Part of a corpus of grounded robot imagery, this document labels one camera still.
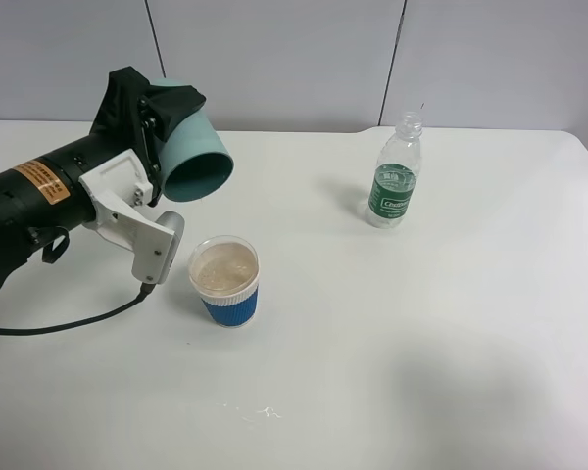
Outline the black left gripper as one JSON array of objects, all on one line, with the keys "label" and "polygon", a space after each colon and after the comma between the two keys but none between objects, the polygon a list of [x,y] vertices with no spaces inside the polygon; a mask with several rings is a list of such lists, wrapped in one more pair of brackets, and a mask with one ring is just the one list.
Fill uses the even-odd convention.
[{"label": "black left gripper", "polygon": [[114,70],[109,73],[107,89],[89,133],[45,154],[43,161],[75,182],[86,172],[131,150],[153,186],[147,205],[157,206],[162,187],[156,137],[167,142],[206,101],[191,85],[150,85],[133,67]]}]

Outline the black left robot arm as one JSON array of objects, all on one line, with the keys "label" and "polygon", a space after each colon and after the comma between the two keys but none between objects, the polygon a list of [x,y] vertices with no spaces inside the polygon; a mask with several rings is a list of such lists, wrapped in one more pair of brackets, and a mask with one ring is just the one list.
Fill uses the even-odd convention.
[{"label": "black left robot arm", "polygon": [[205,103],[191,85],[155,85],[133,67],[110,72],[86,136],[0,173],[0,289],[35,252],[46,263],[65,252],[70,231],[95,215],[79,178],[121,152],[136,154],[154,190],[145,203],[156,206],[163,165],[155,144]]}]

